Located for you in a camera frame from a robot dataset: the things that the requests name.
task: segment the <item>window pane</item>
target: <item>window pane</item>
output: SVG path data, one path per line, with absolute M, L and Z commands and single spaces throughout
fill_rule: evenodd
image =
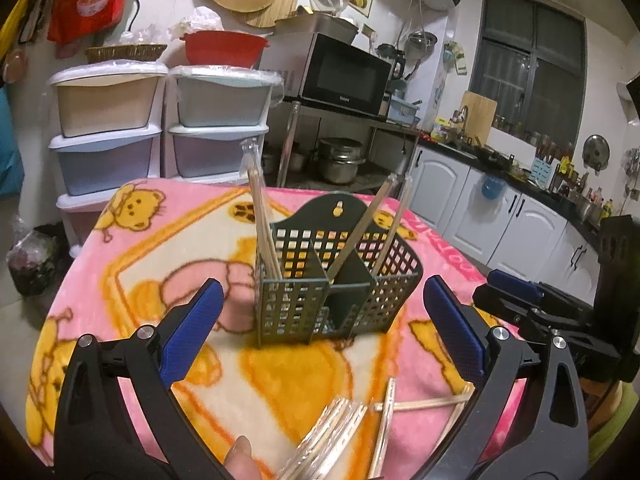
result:
M 520 116 L 529 73 L 529 55 L 482 41 L 476 92 L 498 103 L 495 113 L 515 124 Z
M 485 32 L 505 43 L 533 45 L 533 3 L 526 0 L 486 0 Z
M 558 12 L 539 7 L 538 49 L 580 70 L 582 24 Z
M 547 134 L 561 148 L 575 147 L 582 108 L 582 79 L 538 60 L 525 127 Z

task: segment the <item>cabinet handle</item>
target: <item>cabinet handle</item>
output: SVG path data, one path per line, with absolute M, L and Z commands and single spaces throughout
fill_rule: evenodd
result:
M 571 257 L 571 264 L 569 264 L 569 267 L 572 267 L 574 265 L 574 258 L 575 255 L 578 254 L 578 251 L 582 249 L 582 246 L 579 246 L 575 251 L 574 251 L 574 255 Z
M 516 218 L 518 216 L 520 216 L 520 212 L 522 211 L 522 206 L 524 206 L 524 199 L 522 199 L 522 202 L 520 202 L 520 208 L 518 209 L 518 212 L 516 213 Z
M 587 249 L 583 249 L 582 252 L 580 252 L 580 254 L 578 254 L 578 258 L 574 263 L 574 270 L 578 270 L 578 262 L 580 261 L 580 258 L 582 257 L 582 255 L 587 252 Z
M 509 208 L 509 214 L 511 214 L 511 211 L 513 211 L 513 206 L 516 205 L 516 200 L 518 199 L 517 195 L 513 195 L 513 202 L 511 202 L 511 207 Z

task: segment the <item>metal screw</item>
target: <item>metal screw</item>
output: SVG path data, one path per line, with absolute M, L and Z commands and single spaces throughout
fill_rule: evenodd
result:
M 141 326 L 138 331 L 136 332 L 136 335 L 140 338 L 140 339 L 149 339 L 155 332 L 155 329 L 151 326 L 151 325 L 145 325 L 145 326 Z
M 78 346 L 85 348 L 94 341 L 94 337 L 91 334 L 84 334 L 78 339 Z
M 509 338 L 509 331 L 503 326 L 497 326 L 493 330 L 494 337 L 500 341 L 504 341 Z
M 564 340 L 564 337 L 560 337 L 559 335 L 557 335 L 553 339 L 553 342 L 556 348 L 559 348 L 559 349 L 566 348 L 566 341 Z

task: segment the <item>blue gripper pad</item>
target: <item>blue gripper pad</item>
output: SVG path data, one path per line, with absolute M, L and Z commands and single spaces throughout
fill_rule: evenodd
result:
M 475 386 L 483 384 L 487 323 L 473 307 L 461 304 L 440 276 L 427 279 L 422 299 L 460 377 Z
M 489 285 L 529 303 L 540 304 L 542 301 L 542 292 L 536 285 L 511 276 L 502 270 L 495 269 L 489 272 L 486 281 Z
M 162 348 L 160 378 L 169 389 L 183 380 L 218 320 L 225 293 L 217 280 L 209 278 L 189 302 L 191 310 Z

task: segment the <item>microwave door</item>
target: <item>microwave door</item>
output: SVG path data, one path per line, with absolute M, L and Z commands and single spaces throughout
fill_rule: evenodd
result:
M 302 97 L 376 116 L 391 65 L 364 50 L 316 34 Z

